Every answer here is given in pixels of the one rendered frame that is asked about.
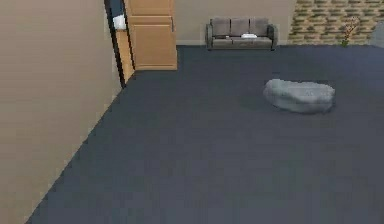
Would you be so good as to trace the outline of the grey three-seat sofa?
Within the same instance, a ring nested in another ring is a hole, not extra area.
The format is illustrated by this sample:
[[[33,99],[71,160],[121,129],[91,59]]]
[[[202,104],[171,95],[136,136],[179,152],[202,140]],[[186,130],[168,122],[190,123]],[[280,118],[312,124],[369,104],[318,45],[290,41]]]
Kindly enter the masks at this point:
[[[255,39],[241,38],[242,34],[256,34]],[[205,43],[213,49],[276,49],[278,29],[267,18],[215,17],[206,25]]]

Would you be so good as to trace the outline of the light wooden room door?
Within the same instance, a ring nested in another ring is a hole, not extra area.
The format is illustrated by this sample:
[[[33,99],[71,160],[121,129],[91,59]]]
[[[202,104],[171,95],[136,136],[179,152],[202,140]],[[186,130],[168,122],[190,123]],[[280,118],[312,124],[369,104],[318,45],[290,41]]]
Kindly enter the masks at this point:
[[[176,70],[174,0],[124,0],[137,70]]]

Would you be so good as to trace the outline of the thin house plant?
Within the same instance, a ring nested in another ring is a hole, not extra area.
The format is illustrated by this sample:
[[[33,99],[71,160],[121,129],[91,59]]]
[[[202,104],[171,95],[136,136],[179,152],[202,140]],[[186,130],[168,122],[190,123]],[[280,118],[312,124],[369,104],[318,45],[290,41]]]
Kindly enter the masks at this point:
[[[355,28],[359,25],[360,19],[358,17],[351,17],[346,21],[344,26],[344,37],[341,41],[342,47],[347,47],[349,44],[349,38]]]

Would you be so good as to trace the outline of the grey floor cushion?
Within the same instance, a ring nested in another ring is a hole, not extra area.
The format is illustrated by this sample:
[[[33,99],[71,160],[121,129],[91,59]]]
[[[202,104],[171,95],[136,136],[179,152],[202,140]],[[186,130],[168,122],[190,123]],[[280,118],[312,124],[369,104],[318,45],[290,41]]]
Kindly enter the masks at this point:
[[[324,113],[334,104],[335,89],[316,82],[271,79],[263,95],[273,106],[296,113]]]

